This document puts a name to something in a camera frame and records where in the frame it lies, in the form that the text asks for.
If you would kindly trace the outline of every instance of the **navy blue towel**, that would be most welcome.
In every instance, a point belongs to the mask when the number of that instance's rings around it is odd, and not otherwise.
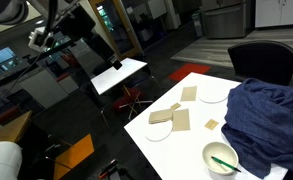
[[[293,87],[247,79],[228,95],[222,132],[259,178],[274,163],[293,171]]]

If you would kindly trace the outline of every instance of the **small white table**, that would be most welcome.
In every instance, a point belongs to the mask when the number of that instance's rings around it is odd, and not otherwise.
[[[108,91],[109,89],[147,65],[147,63],[145,62],[137,61],[130,58],[124,59],[123,61],[121,61],[121,63],[122,67],[120,67],[118,70],[116,70],[114,67],[111,67],[100,75],[91,79],[99,95]]]
[[[238,168],[242,173],[218,175],[208,170],[202,160],[202,149],[206,144],[214,141],[228,143],[221,132],[221,127],[225,124],[227,99],[216,104],[204,103],[200,100],[200,91],[224,94],[227,97],[229,90],[237,85],[238,82],[191,73],[125,126],[128,134],[163,180],[258,179],[240,165]],[[196,101],[180,102],[183,87],[188,86],[197,86]],[[191,130],[171,132],[166,139],[159,142],[149,141],[145,137],[144,129],[150,113],[167,109],[176,102],[181,104],[177,110],[189,109]],[[219,122],[213,131],[204,127],[210,119]],[[265,179],[283,179],[286,173],[287,169],[272,164],[271,172]]]

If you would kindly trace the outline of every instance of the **table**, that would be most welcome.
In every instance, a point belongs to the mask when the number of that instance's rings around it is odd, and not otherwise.
[[[28,127],[31,114],[32,112],[29,111],[3,126],[0,129],[0,141],[18,142]]]
[[[180,179],[258,179],[239,165],[242,173],[221,176],[205,166],[202,160],[202,149],[210,142],[227,142],[221,132],[227,113],[227,99],[216,104],[202,102],[200,91],[228,94],[229,90],[239,85],[238,82],[191,73],[125,126],[126,131],[152,164],[163,180]],[[183,87],[197,86],[196,101],[180,102]],[[181,109],[189,109],[189,131],[172,132],[166,139],[151,142],[144,135],[151,112],[167,109],[179,102]],[[204,127],[214,119],[219,124],[213,131]],[[270,174],[265,179],[282,179],[287,169],[272,164]]]
[[[111,67],[100,75],[91,79],[91,82],[95,86],[99,95],[105,93],[107,90],[111,89],[112,87],[122,82],[124,79],[147,65],[147,63],[145,62],[137,61],[130,58],[124,59],[123,61],[121,61],[121,63],[122,67],[118,70],[116,70],[114,67]]]

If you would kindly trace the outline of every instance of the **desk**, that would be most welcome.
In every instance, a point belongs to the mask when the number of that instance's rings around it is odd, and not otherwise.
[[[258,179],[239,165],[242,173],[230,176],[221,176],[208,170],[202,160],[202,149],[210,142],[227,142],[221,132],[227,113],[227,99],[216,104],[204,103],[199,99],[200,91],[213,91],[225,94],[230,89],[239,85],[238,82],[214,78],[206,75],[191,73],[133,121],[125,126],[126,131],[135,141],[137,146],[152,164],[163,180],[180,179]],[[183,87],[197,86],[196,101],[179,102]],[[172,132],[166,139],[151,142],[146,139],[144,129],[148,123],[151,112],[167,109],[179,102],[178,109],[189,109],[189,131]],[[204,127],[209,119],[219,122],[213,131]],[[287,169],[272,164],[271,173],[265,179],[282,179]]]
[[[111,89],[112,87],[122,82],[124,79],[147,65],[147,63],[145,62],[129,58],[124,59],[123,61],[121,61],[121,63],[122,67],[118,70],[116,70],[114,67],[111,67],[100,75],[91,79],[91,82],[95,86],[99,95],[103,94],[107,90]]]
[[[32,112],[29,111],[0,129],[0,141],[18,142],[29,124]]]

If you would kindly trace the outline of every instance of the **carpet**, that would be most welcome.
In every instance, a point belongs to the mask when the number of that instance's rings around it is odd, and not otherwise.
[[[293,48],[293,28],[256,30],[241,39],[207,39],[203,37],[171,59],[233,68],[227,49],[235,44],[254,40],[273,40]]]
[[[187,63],[179,68],[177,71],[169,75],[168,78],[175,81],[181,81],[191,72],[205,74],[209,69],[209,66]]]

